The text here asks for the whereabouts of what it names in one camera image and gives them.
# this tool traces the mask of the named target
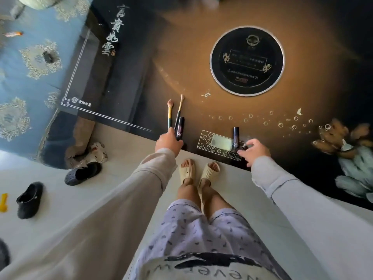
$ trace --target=hand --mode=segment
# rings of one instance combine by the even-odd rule
[[[269,149],[260,143],[256,138],[246,142],[246,145],[253,145],[247,150],[238,150],[237,153],[247,161],[247,166],[251,167],[254,161],[260,156],[271,157]]]
[[[156,152],[161,148],[168,148],[175,153],[175,156],[179,155],[184,142],[182,140],[177,141],[175,131],[173,127],[168,129],[166,134],[162,134],[156,142]]]

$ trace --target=white tile floor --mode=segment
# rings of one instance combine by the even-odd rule
[[[154,141],[101,124],[97,124],[93,139],[105,144],[109,160],[103,165],[100,175],[75,187],[69,187],[63,182],[68,171],[45,167],[0,152],[0,194],[9,194],[9,210],[7,213],[0,213],[0,237],[8,244],[12,259],[18,258],[46,236],[87,210],[105,193],[126,179],[140,161],[154,151],[155,146]],[[181,151],[177,157],[178,164],[186,158],[193,159],[199,170],[209,161],[204,157]],[[41,181],[45,185],[40,210],[34,218],[20,220],[17,218],[15,200],[28,184],[34,181]],[[166,208],[174,200],[179,185],[179,174],[175,171],[139,248],[147,242],[158,226]],[[267,199],[261,189],[251,183],[250,172],[221,164],[221,177],[219,182],[214,184],[214,188],[245,216],[294,280],[329,279],[285,216]],[[341,204],[373,223],[371,211],[343,202]]]

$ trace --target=gray shirt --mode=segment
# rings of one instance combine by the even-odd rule
[[[0,280],[122,279],[175,169],[175,155],[169,149],[147,156],[87,212],[3,269]],[[373,226],[269,157],[255,160],[252,178],[331,278],[372,279]]]

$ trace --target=black cooktop surface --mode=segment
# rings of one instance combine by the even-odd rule
[[[222,139],[229,144],[239,127],[241,146],[258,138],[306,184],[372,209],[372,8],[373,0],[93,0],[61,109],[157,140],[167,101],[175,123],[184,94],[185,150],[247,169]],[[357,165],[362,156],[372,159]]]

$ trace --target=circular cooking zone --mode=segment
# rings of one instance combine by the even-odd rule
[[[255,96],[271,89],[280,79],[285,56],[279,41],[255,26],[240,26],[223,34],[210,55],[216,82],[239,96]]]

